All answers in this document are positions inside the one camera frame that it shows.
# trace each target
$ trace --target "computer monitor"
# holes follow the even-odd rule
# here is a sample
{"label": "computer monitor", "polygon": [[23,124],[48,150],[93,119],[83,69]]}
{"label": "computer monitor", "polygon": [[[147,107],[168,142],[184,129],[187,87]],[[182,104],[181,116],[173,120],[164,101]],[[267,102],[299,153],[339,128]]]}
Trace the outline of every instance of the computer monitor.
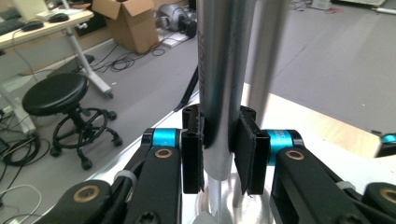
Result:
{"label": "computer monitor", "polygon": [[25,21],[30,21],[37,13],[48,10],[44,0],[13,0],[13,3]]}

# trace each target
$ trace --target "blue joint ring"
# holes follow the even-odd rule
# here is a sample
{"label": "blue joint ring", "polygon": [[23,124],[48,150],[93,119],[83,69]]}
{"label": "blue joint ring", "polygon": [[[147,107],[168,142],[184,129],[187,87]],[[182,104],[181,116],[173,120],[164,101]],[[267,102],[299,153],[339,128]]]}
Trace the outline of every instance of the blue joint ring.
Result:
{"label": "blue joint ring", "polygon": [[293,147],[293,139],[287,130],[266,130],[271,137],[271,156],[268,165],[275,165],[276,153],[284,147]]}
{"label": "blue joint ring", "polygon": [[381,143],[391,144],[396,143],[396,135],[394,133],[385,134],[381,137]]}
{"label": "blue joint ring", "polygon": [[176,147],[176,129],[155,129],[152,139],[153,147]]}

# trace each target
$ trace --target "computer mouse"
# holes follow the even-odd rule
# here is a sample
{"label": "computer mouse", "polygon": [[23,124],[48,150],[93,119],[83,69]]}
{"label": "computer mouse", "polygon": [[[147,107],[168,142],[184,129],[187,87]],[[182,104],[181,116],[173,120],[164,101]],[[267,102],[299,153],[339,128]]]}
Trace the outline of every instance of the computer mouse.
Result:
{"label": "computer mouse", "polygon": [[51,17],[49,17],[49,22],[61,22],[61,21],[68,21],[69,16],[64,13],[58,13]]}
{"label": "computer mouse", "polygon": [[40,29],[44,26],[42,21],[28,21],[22,26],[24,32]]}

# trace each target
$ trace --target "cardboard box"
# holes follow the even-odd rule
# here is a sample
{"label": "cardboard box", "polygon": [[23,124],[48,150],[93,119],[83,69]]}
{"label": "cardboard box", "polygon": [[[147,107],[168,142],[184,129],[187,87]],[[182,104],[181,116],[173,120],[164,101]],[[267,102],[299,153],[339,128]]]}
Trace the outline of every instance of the cardboard box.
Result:
{"label": "cardboard box", "polygon": [[105,16],[114,41],[124,48],[145,53],[158,43],[152,0],[93,0],[92,10]]}

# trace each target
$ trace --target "desk leg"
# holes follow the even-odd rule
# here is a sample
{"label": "desk leg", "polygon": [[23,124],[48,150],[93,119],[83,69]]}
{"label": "desk leg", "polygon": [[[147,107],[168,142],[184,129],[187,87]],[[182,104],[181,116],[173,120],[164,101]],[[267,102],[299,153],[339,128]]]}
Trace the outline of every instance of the desk leg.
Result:
{"label": "desk leg", "polygon": [[66,28],[66,34],[69,37],[71,44],[73,45],[73,48],[75,49],[77,56],[82,63],[82,66],[84,66],[86,76],[97,88],[99,88],[101,92],[103,92],[108,97],[113,98],[113,92],[111,88],[101,78],[99,78],[99,76],[96,75],[95,72],[92,71],[90,64],[85,58],[84,53],[82,52],[81,47],[79,46],[76,37],[71,31],[70,27]]}
{"label": "desk leg", "polygon": [[15,100],[8,91],[6,91],[3,86],[0,85],[0,94],[6,99],[6,101],[11,105],[14,110],[15,117],[18,120],[21,130],[25,134],[35,133],[35,125],[33,124],[29,114],[24,111],[21,102]]}

